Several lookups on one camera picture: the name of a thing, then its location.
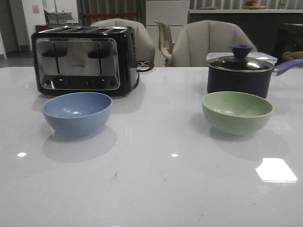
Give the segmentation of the green plastic bowl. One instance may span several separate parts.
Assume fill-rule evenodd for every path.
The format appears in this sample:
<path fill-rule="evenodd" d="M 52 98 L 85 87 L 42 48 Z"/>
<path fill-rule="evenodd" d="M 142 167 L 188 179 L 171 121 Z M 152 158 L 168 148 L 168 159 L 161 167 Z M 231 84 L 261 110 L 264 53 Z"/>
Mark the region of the green plastic bowl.
<path fill-rule="evenodd" d="M 207 94 L 201 103 L 207 121 L 232 135 L 249 135 L 261 130 L 274 110 L 264 98 L 233 91 Z"/>

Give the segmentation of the left beige upholstered chair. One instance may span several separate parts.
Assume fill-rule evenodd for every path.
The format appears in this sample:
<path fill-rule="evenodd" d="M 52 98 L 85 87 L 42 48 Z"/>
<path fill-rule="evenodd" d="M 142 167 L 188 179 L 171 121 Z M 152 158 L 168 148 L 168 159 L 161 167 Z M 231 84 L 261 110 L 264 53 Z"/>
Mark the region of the left beige upholstered chair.
<path fill-rule="evenodd" d="M 137 21 L 114 18 L 108 20 L 101 20 L 94 22 L 91 26 L 129 26 L 134 29 L 135 35 L 135 49 L 136 49 L 136 60 L 137 61 L 150 61 L 154 63 L 155 57 L 155 45 L 148 34 L 145 26 Z"/>

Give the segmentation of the beige upholstered chair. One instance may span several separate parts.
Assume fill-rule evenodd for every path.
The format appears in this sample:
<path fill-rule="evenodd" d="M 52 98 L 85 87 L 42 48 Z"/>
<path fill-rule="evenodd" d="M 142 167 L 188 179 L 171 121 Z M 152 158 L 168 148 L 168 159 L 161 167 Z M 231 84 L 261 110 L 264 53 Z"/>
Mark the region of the beige upholstered chair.
<path fill-rule="evenodd" d="M 232 23 L 202 20 L 180 30 L 172 51 L 174 67 L 206 67 L 210 52 L 231 52 L 230 45 L 245 44 L 257 48 L 243 30 Z"/>
<path fill-rule="evenodd" d="M 108 20 L 101 20 L 94 22 L 91 26 L 129 26 L 134 29 L 135 35 L 135 49 L 136 49 L 136 60 L 137 61 L 150 61 L 154 63 L 155 57 L 155 45 L 148 34 L 145 26 L 137 21 L 114 18 Z"/>

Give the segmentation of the white drawer cabinet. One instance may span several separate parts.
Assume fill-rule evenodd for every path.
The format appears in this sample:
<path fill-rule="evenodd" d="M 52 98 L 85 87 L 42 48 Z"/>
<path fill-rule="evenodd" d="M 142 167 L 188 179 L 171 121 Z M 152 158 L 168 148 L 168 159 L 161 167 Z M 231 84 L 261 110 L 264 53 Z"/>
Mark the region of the white drawer cabinet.
<path fill-rule="evenodd" d="M 187 24 L 189 10 L 188 0 L 147 0 L 146 29 L 155 44 L 155 67 L 164 67 L 165 58 L 159 50 L 159 26 L 155 20 L 168 23 L 172 42 L 176 41 L 183 25 Z"/>

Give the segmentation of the blue plastic bowl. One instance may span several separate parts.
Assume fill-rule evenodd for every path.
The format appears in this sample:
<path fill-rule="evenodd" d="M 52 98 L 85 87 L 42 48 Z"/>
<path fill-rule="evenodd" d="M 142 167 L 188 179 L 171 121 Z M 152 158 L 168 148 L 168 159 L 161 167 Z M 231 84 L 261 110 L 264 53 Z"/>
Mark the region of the blue plastic bowl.
<path fill-rule="evenodd" d="M 55 132 L 82 136 L 102 128 L 111 114 L 113 100 L 96 92 L 77 92 L 47 101 L 42 113 Z"/>

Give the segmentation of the wicker basket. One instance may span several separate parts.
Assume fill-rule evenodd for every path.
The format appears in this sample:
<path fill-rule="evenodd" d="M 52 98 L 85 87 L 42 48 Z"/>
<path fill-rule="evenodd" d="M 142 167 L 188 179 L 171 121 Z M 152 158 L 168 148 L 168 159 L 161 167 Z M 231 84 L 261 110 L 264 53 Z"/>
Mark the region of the wicker basket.
<path fill-rule="evenodd" d="M 303 51 L 297 52 L 284 52 L 282 54 L 282 62 L 287 62 L 291 60 L 303 59 Z"/>

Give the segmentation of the fruit bowl on counter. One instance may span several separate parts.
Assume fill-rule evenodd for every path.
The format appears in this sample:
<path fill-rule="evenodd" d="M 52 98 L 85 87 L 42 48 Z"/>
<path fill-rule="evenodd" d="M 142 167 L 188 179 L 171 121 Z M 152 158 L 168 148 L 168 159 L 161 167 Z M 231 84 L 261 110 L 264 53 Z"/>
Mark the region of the fruit bowl on counter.
<path fill-rule="evenodd" d="M 254 0 L 249 0 L 244 4 L 245 9 L 265 9 L 265 6 L 261 6 Z"/>

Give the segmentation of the right beige upholstered chair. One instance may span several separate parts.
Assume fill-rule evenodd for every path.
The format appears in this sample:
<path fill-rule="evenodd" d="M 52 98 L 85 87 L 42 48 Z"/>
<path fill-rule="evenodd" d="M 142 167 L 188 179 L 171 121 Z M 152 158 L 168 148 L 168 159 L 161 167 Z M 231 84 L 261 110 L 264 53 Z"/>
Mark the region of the right beige upholstered chair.
<path fill-rule="evenodd" d="M 174 67 L 206 67 L 210 52 L 231 52 L 230 45 L 245 44 L 257 48 L 243 30 L 232 23 L 202 20 L 180 30 L 172 51 Z"/>

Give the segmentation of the metal trolley cart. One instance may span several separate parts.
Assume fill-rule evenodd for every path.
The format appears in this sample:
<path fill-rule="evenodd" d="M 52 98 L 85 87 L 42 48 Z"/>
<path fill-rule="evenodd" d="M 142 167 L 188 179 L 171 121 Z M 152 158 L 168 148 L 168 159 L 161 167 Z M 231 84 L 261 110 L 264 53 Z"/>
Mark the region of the metal trolley cart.
<path fill-rule="evenodd" d="M 48 25 L 73 24 L 72 13 L 68 11 L 48 11 L 44 9 L 45 21 Z"/>

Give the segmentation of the glass lid with blue knob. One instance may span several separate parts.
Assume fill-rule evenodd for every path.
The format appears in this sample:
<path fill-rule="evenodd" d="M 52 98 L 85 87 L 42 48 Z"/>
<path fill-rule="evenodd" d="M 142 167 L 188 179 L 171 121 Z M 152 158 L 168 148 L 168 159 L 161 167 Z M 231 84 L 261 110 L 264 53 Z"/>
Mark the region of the glass lid with blue knob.
<path fill-rule="evenodd" d="M 233 55 L 209 59 L 206 61 L 207 65 L 214 69 L 232 72 L 265 72 L 274 67 L 270 62 L 248 57 L 253 49 L 251 45 L 233 44 L 230 45 L 230 49 Z"/>

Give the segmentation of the beige office chair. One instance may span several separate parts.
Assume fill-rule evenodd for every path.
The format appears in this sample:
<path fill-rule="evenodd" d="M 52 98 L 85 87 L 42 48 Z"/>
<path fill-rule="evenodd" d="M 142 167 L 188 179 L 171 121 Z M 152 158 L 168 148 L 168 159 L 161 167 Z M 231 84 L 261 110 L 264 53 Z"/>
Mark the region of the beige office chair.
<path fill-rule="evenodd" d="M 165 66 L 173 67 L 172 51 L 173 51 L 173 41 L 170 32 L 170 28 L 167 22 L 162 20 L 154 20 L 159 27 L 159 51 L 165 58 Z"/>

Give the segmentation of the black and chrome toaster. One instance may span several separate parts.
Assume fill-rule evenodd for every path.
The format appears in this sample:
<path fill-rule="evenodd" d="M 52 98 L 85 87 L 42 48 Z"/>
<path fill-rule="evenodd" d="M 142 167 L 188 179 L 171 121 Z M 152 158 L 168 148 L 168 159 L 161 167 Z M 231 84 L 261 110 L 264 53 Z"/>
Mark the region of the black and chrome toaster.
<path fill-rule="evenodd" d="M 124 96 L 139 83 L 132 27 L 61 26 L 31 40 L 37 90 L 44 95 Z"/>

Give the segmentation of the dark blue saucepan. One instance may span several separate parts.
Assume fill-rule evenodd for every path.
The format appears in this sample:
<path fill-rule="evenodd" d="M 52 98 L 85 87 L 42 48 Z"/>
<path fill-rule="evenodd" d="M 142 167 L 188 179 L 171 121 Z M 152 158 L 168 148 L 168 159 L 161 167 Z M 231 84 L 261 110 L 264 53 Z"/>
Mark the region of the dark blue saucepan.
<path fill-rule="evenodd" d="M 232 72 L 208 66 L 207 92 L 236 91 L 266 98 L 272 76 L 279 76 L 291 68 L 302 65 L 302 59 L 291 60 L 265 72 Z"/>

